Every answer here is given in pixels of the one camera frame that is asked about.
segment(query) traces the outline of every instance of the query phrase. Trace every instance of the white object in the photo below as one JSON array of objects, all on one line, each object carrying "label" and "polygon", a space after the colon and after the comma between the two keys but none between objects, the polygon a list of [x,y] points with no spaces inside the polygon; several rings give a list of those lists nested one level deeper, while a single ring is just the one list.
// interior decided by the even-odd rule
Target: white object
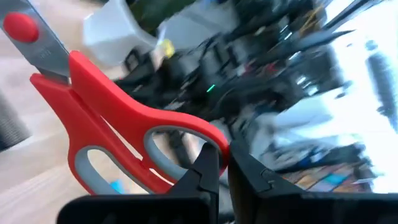
[{"label": "white object", "polygon": [[99,62],[117,66],[133,48],[154,49],[157,39],[139,27],[126,0],[109,0],[83,21],[83,44]]}]

